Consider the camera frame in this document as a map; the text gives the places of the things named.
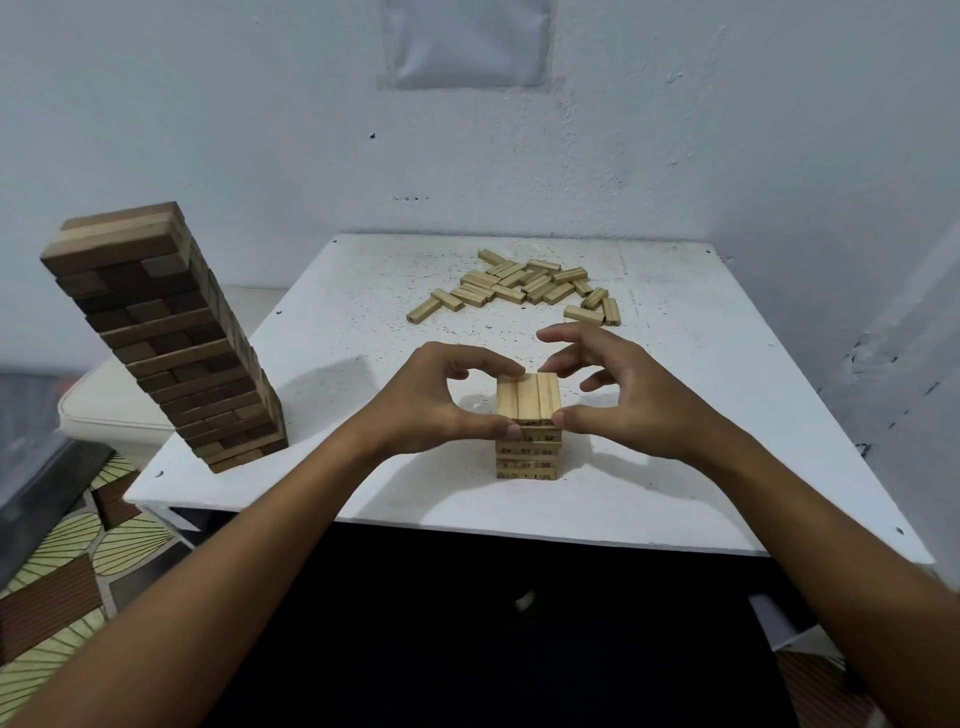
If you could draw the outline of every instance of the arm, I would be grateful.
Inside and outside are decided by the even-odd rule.
[[[960,601],[946,587],[804,483],[722,417],[642,347],[588,324],[560,324],[541,340],[567,342],[540,368],[581,384],[618,383],[616,407],[565,407],[554,423],[709,477],[803,594],[897,725],[960,725]]]
[[[366,407],[95,635],[11,727],[198,724],[377,465],[450,440],[519,435],[505,417],[453,403],[446,380],[470,369],[523,373],[484,349],[420,347]]]

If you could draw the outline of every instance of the light wooden block tower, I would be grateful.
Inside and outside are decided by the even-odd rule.
[[[500,377],[496,382],[496,413],[520,425],[523,439],[497,441],[497,478],[556,480],[562,432],[553,426],[560,409],[560,385],[555,374]]]
[[[287,447],[276,392],[177,203],[67,220],[40,260],[212,471]]]

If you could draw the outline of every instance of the forearm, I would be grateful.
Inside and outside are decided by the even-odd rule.
[[[694,465],[730,498],[890,718],[960,722],[960,602],[949,590],[742,430]]]
[[[331,435],[108,624],[12,725],[197,724],[379,464],[366,447],[349,427]]]

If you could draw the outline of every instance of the wooden block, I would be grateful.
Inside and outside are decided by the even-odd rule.
[[[519,270],[511,276],[500,279],[500,285],[504,288],[513,288],[515,285],[521,283],[528,275],[529,273],[525,269]]]
[[[286,447],[286,442],[283,439],[283,435],[279,432],[275,432],[272,435],[264,435],[255,440],[250,440],[249,442],[244,443],[243,445],[237,445],[233,448],[224,448],[217,453],[204,456],[204,462],[207,465],[213,465],[214,463],[220,462],[221,460],[227,460],[230,457],[235,457],[241,452],[246,452],[251,449],[261,449],[261,450],[270,450],[271,452],[276,452],[276,449],[271,449],[268,446],[275,443],[281,443]]]
[[[464,307],[463,301],[451,296],[441,288],[436,289],[433,293],[430,294],[430,296],[437,299],[437,301],[445,305],[451,311],[459,311],[461,308]]]
[[[523,291],[525,294],[530,295],[531,291],[533,291],[536,288],[542,287],[545,283],[549,283],[550,287],[551,288],[553,287],[553,281],[550,280],[550,277],[541,273],[539,276],[537,276],[533,280],[520,285],[520,290]]]
[[[267,407],[257,402],[256,404],[248,404],[246,407],[238,407],[233,410],[233,413],[241,420],[248,420],[251,417],[259,417],[266,411]]]
[[[510,303],[523,303],[527,295],[523,291],[516,291],[513,288],[504,288],[502,285],[495,285],[491,291],[498,299],[509,301]]]
[[[516,457],[515,459],[510,459],[503,456],[498,456],[496,458],[496,468],[498,470],[511,470],[511,469],[523,469],[523,468],[556,468],[557,467],[557,456],[541,456],[541,457],[531,457],[530,455],[522,455]]]
[[[187,273],[190,270],[189,255],[182,253],[148,257],[141,260],[140,265],[152,279],[174,276],[177,273]]]
[[[503,255],[497,255],[493,251],[488,250],[477,251],[477,257],[489,265],[499,265],[507,260]]]
[[[139,379],[137,384],[140,384],[145,380],[146,379]],[[150,395],[150,398],[157,404],[164,404],[165,402],[178,400],[179,398],[186,397],[187,395],[192,395],[196,394],[197,392],[203,392],[207,389],[219,387],[222,384],[226,385],[228,382],[233,384],[244,384],[250,388],[248,391],[253,389],[253,382],[250,381],[247,370],[243,369],[242,367],[235,367],[225,372],[207,375],[202,379],[193,379],[191,381],[166,387],[165,389],[148,392],[148,394]]]
[[[523,270],[524,270],[523,263],[514,263],[513,265],[510,265],[502,269],[499,273],[496,274],[496,277],[499,279],[505,279],[516,273],[521,273]]]
[[[120,359],[124,364],[133,364],[135,361],[151,359],[156,356],[156,351],[150,344],[141,341],[137,344],[130,344],[128,347],[120,347],[113,350],[113,355]]]
[[[600,302],[607,298],[607,289],[606,288],[594,288],[593,293],[587,296],[584,299],[584,302],[580,304],[582,308],[592,311],[596,309]]]
[[[587,311],[576,305],[569,305],[564,309],[564,316],[567,319],[575,319],[585,324],[596,324],[603,326],[603,314],[597,311]]]
[[[528,260],[527,268],[542,268],[544,271],[559,271],[563,268],[560,263],[550,263],[546,260]]]
[[[407,314],[407,321],[411,324],[419,324],[423,319],[440,308],[440,301],[435,298],[429,298]]]
[[[460,287],[467,291],[472,291],[478,296],[483,296],[484,303],[489,303],[492,301],[496,294],[493,293],[492,288],[486,288],[482,285],[476,285],[475,283],[461,283]]]
[[[520,438],[525,443],[559,443],[563,437],[564,431],[553,425],[520,428]]]
[[[603,320],[609,327],[620,326],[620,307],[616,304],[616,299],[603,300]]]
[[[593,292],[593,286],[587,283],[586,279],[574,280],[573,288],[578,296],[589,296]]]
[[[553,281],[547,279],[543,285],[539,285],[527,294],[530,303],[540,303],[543,297],[555,288]]]
[[[543,275],[541,268],[534,268],[533,270],[524,269],[523,278],[520,279],[520,285],[526,285],[531,280],[536,280]]]
[[[527,443],[512,442],[508,440],[497,441],[495,443],[496,454],[498,455],[556,455],[560,452],[563,443]]]
[[[155,375],[159,372],[166,372],[168,369],[182,366],[183,364],[192,364],[203,361],[218,354],[232,353],[230,342],[227,339],[211,341],[208,344],[201,344],[199,347],[190,347],[179,352],[171,352],[155,356],[153,359],[145,359],[127,365],[127,371],[138,379]]]
[[[496,265],[487,269],[486,273],[488,276],[497,276],[499,279],[502,279],[503,276],[498,276],[497,274],[500,271],[505,271],[507,268],[512,268],[514,262],[512,260],[504,260],[502,263],[497,263]]]
[[[263,457],[262,450],[250,449],[236,457],[231,457],[229,460],[221,460],[216,465],[211,465],[210,469],[215,473],[222,473],[230,468],[236,468],[238,465],[246,465],[254,460],[259,460],[261,457]]]
[[[537,375],[528,373],[516,381],[516,421],[521,425],[540,425],[540,394]]]
[[[497,468],[496,477],[499,480],[526,479],[526,480],[556,480],[556,468]]]
[[[87,316],[86,322],[90,324],[94,331],[99,333],[101,331],[111,331],[115,328],[128,327],[134,323],[134,320],[127,311],[121,310],[95,313],[92,316]]]
[[[115,328],[100,334],[111,349],[125,347],[138,341],[146,341],[155,336],[162,336],[174,331],[183,331],[187,328],[200,327],[214,322],[213,312],[209,308],[200,308],[196,311],[187,311],[161,319],[154,319],[145,324]]]
[[[194,407],[193,409],[188,409],[185,412],[168,415],[168,417],[170,418],[170,423],[174,427],[182,427],[183,425],[195,423],[198,420],[209,420],[211,417],[223,414],[225,412],[232,413],[235,409],[246,407],[250,404],[257,404],[259,401],[259,392],[246,392],[242,395],[237,395],[236,397],[229,397],[225,400],[215,401],[212,404],[205,404],[202,407]]]
[[[207,457],[209,455],[216,455],[218,452],[223,452],[224,446],[220,443],[209,443],[208,445],[200,445],[198,448],[193,448],[193,454],[197,457]]]
[[[450,294],[453,296],[456,296],[458,299],[460,299],[464,303],[469,303],[470,305],[476,306],[477,308],[483,308],[487,304],[486,296],[481,296],[478,293],[469,291],[463,286],[454,288],[452,291],[450,291]]]
[[[61,230],[40,260],[58,278],[117,263],[176,253],[180,236],[172,214],[144,215],[129,220]]]
[[[102,293],[109,290],[107,284],[97,275],[96,271],[64,276],[61,279],[57,279],[57,285],[63,289],[63,292],[70,298],[88,296],[91,293]]]
[[[512,376],[496,378],[496,414],[516,419],[516,379]]]
[[[553,282],[555,283],[572,283],[574,280],[586,279],[586,268],[571,268],[568,271],[558,271],[557,273],[553,274]]]
[[[253,429],[259,425],[269,425],[276,430],[276,425],[270,421],[270,416],[262,415],[261,417],[251,417],[248,420],[240,420],[239,422],[236,422],[233,425],[227,425],[226,427],[211,429],[209,432],[205,432],[202,435],[191,437],[186,441],[186,444],[191,448],[195,448],[197,445],[206,445],[207,443],[212,443],[214,440],[223,440],[230,435],[239,434],[244,430]]]
[[[492,285],[497,285],[500,282],[500,279],[496,276],[488,276],[483,271],[469,271],[464,273],[464,276],[460,279],[460,282],[464,282],[464,278],[473,279],[470,282],[476,283],[476,285],[490,288]]]
[[[573,293],[573,283],[561,283],[556,288],[547,291],[543,296],[543,300],[553,305],[554,303],[562,301],[571,293]]]
[[[167,304],[160,299],[127,306],[127,313],[139,324],[146,324],[148,321],[156,321],[157,319],[165,319],[173,315],[173,311],[167,308]]]
[[[544,425],[550,425],[553,423],[553,413],[561,408],[557,375],[537,372],[537,392],[540,397],[540,420]]]

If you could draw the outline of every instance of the table top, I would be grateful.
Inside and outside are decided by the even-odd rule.
[[[405,316],[434,288],[452,288],[489,248],[518,261],[584,266],[617,299],[633,339],[787,466],[916,563],[933,559],[773,331],[711,246],[641,240],[439,235],[339,235],[324,247],[252,338],[283,402],[291,447],[211,473],[174,435],[128,490],[143,506],[237,511],[297,465],[368,401],[420,344],[485,346],[536,369],[558,347],[538,328],[571,300],[496,300]],[[609,406],[615,388],[585,395],[562,380],[564,404]],[[493,411],[495,381],[450,381],[461,406]],[[395,457],[373,472],[340,519],[617,546],[763,554],[727,498],[693,469],[586,435],[564,434],[556,481],[497,480],[490,442],[450,443]]]

